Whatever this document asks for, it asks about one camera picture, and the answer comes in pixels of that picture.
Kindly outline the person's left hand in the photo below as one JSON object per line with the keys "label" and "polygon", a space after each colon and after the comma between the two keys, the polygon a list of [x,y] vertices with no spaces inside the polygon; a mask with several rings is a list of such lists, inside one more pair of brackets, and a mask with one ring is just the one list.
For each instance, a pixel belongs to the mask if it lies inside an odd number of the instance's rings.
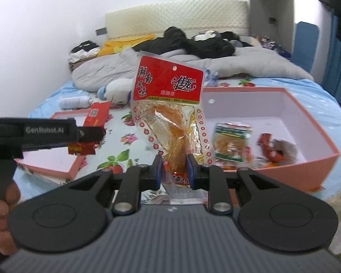
{"label": "person's left hand", "polygon": [[9,256],[17,251],[13,238],[8,230],[8,213],[12,210],[21,198],[21,192],[12,181],[7,187],[4,200],[0,200],[0,253]]}

